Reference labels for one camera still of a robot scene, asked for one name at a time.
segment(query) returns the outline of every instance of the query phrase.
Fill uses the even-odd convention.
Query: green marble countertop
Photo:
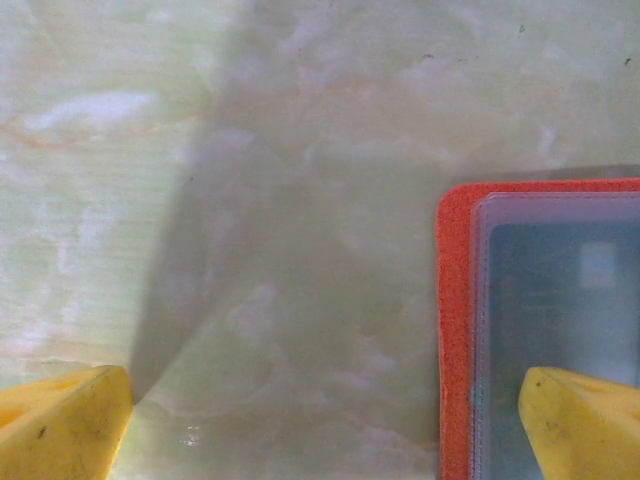
[[[114,480],[435,478],[437,200],[634,174],[639,19],[4,2],[0,386],[129,366]]]

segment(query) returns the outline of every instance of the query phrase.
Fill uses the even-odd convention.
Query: marble surface
[[[435,478],[433,214],[636,173],[634,1],[9,0],[0,386],[137,395],[111,478]]]

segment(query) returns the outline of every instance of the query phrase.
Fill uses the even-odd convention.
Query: orange rubber frame
[[[474,205],[498,192],[640,190],[640,178],[481,183],[450,190],[436,215],[440,349],[440,479],[469,480],[472,375],[471,220]]]

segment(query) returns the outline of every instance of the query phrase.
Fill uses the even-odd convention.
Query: yellow plastic piece
[[[132,409],[115,366],[0,391],[0,479],[105,479]]]
[[[640,479],[640,390],[536,367],[518,409],[545,480]]]

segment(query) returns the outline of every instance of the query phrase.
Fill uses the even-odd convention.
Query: card
[[[639,190],[638,178],[593,179],[443,197],[441,479],[541,478],[517,411],[530,366],[637,384]]]

